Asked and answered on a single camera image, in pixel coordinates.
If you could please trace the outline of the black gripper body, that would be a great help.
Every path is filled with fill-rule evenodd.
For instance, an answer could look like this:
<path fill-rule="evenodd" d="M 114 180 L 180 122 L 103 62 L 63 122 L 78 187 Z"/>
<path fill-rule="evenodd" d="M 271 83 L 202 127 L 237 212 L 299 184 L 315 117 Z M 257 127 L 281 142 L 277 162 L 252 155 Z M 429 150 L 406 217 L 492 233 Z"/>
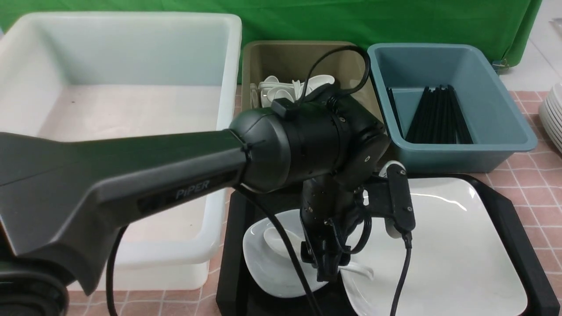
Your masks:
<path fill-rule="evenodd" d="M 343 188 L 331 175 L 303 182 L 300 256 L 309 264 L 349 264 L 363 250 L 372 227 L 360 191 Z"/>

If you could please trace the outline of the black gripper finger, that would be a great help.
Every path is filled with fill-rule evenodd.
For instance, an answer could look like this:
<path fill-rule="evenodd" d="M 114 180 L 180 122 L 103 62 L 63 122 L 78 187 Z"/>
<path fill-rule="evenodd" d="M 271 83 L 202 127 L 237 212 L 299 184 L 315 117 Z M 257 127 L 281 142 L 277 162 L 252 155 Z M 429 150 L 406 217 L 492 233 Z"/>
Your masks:
<path fill-rule="evenodd" d="M 335 282 L 339 276 L 339 262 L 341 252 L 333 251 L 317 251 L 317 281 L 318 282 Z"/>

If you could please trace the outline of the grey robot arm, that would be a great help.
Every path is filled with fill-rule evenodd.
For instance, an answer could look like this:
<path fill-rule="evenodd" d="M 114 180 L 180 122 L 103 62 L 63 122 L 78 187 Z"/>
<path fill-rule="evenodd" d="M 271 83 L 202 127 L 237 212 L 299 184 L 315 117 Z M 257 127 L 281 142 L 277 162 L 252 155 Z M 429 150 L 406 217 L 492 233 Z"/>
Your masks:
<path fill-rule="evenodd" d="M 227 187 L 264 194 L 330 176 L 355 190 L 388 144 L 351 97 L 275 100 L 219 131 L 82 142 L 2 132 L 1 314 L 66 314 L 66 287 L 91 294 L 133 222 Z"/>

